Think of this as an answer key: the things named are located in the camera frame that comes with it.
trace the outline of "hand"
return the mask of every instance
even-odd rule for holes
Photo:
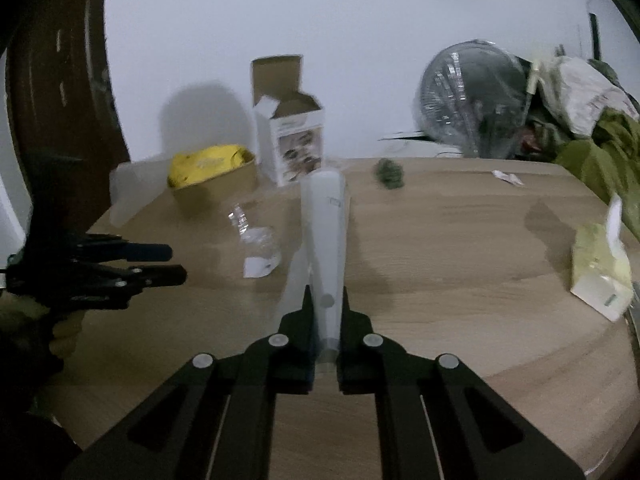
[[[82,330],[84,312],[68,314],[53,326],[52,340],[49,342],[49,351],[53,355],[66,359],[74,352]],[[49,309],[33,298],[4,292],[0,296],[0,332],[10,335],[48,313]]]
[[[53,355],[66,359],[76,350],[85,313],[85,310],[73,312],[53,326],[53,340],[49,343]]]

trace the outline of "yellow tissue box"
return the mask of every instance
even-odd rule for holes
[[[241,168],[254,161],[254,155],[239,144],[210,146],[194,153],[178,153],[171,161],[170,187],[199,184],[215,176]]]
[[[571,292],[610,321],[616,321],[633,298],[631,266],[620,240],[612,251],[602,224],[578,228],[573,248]]]

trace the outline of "green object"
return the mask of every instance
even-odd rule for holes
[[[533,127],[536,142],[542,150],[538,158],[540,162],[553,162],[562,147],[572,140],[571,133],[542,106],[529,113],[527,122]]]
[[[376,164],[376,178],[387,189],[397,189],[404,186],[402,166],[389,158],[381,158]]]
[[[572,140],[556,164],[566,168],[601,200],[622,199],[622,220],[640,240],[640,123],[605,108],[591,139]]]

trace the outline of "tissue box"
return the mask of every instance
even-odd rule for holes
[[[634,295],[631,266],[617,242],[620,246],[612,252],[604,225],[588,224],[576,231],[573,248],[571,292],[610,321],[622,316]]]
[[[320,167],[324,110],[300,91],[302,56],[252,62],[260,168],[278,186]]]

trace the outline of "wooden table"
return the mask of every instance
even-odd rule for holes
[[[345,172],[352,308],[409,352],[458,355],[598,478],[640,420],[625,321],[610,323],[568,292],[574,229],[603,219],[606,206],[554,165],[405,159],[405,187],[385,190],[373,163],[353,161]],[[498,180],[494,169],[526,186]],[[274,332],[288,308],[281,296],[292,301],[300,197],[292,188],[243,206],[252,225],[274,228],[283,251],[283,264],[259,280],[242,278],[226,206],[185,216],[167,191],[121,229],[106,216],[98,222],[133,241],[171,244],[189,278],[145,291],[126,311],[86,316],[76,354],[47,389],[81,446],[194,354],[228,356]],[[622,239],[638,275],[640,244],[628,231]],[[373,398],[342,396],[335,373],[319,374],[308,397],[278,398],[272,479],[379,478],[378,451]]]

